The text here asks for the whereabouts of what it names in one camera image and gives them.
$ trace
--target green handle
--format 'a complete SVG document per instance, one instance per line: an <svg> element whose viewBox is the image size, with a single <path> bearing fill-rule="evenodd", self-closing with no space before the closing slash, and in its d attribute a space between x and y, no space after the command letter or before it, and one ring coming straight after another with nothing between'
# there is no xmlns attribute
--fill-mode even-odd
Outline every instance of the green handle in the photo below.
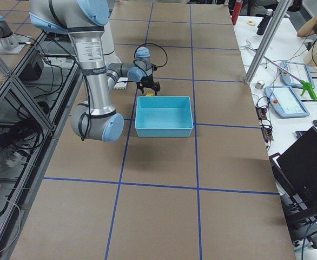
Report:
<svg viewBox="0 0 317 260"><path fill-rule="evenodd" d="M315 94L314 89L312 88L312 83L305 82L304 80L300 81L300 83L303 85L303 92L301 93L301 96L303 96L305 91L307 90L310 95L310 98L312 98L313 100L316 100L317 96Z"/></svg>

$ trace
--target warning label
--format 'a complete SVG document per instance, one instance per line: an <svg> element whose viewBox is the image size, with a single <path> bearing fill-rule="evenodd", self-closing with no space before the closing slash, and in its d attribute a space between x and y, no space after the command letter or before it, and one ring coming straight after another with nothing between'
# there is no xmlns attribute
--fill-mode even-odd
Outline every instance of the warning label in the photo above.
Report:
<svg viewBox="0 0 317 260"><path fill-rule="evenodd" d="M80 62L102 61L100 42L77 42L76 47Z"/></svg>

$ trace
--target blue cable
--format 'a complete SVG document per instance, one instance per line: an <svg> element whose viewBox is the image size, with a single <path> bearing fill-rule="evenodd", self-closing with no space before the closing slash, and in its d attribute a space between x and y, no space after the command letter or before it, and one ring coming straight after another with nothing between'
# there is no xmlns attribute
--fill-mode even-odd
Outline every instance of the blue cable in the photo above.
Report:
<svg viewBox="0 0 317 260"><path fill-rule="evenodd" d="M301 260L304 259L304 245L305 245L305 240L306 240L306 237L307 237L307 235L308 235L309 229L310 229L311 226L312 226L313 224L315 224L316 222L317 222L317 219L315 219L314 221L312 221L312 222L310 223L310 225L308 226L308 228L306 229L306 231L305 231L305 235L304 235L304 239L303 239L303 245L301 246Z"/></svg>

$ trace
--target person's arm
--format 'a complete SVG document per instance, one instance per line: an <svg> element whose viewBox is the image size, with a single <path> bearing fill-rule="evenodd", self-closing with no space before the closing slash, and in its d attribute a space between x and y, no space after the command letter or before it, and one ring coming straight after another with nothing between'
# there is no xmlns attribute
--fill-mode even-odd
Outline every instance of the person's arm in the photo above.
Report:
<svg viewBox="0 0 317 260"><path fill-rule="evenodd" d="M316 34L314 31L314 26L317 24L317 15L312 17L309 21L307 21L302 28L297 32L298 37L306 37L309 35Z"/></svg>

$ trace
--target blue bin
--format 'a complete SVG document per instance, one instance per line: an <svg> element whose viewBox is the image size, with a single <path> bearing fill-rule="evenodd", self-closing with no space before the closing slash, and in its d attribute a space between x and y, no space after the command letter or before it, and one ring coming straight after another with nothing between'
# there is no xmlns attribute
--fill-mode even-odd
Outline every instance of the blue bin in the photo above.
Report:
<svg viewBox="0 0 317 260"><path fill-rule="evenodd" d="M189 137L193 129L190 97L139 96L135 128L139 137Z"/></svg>

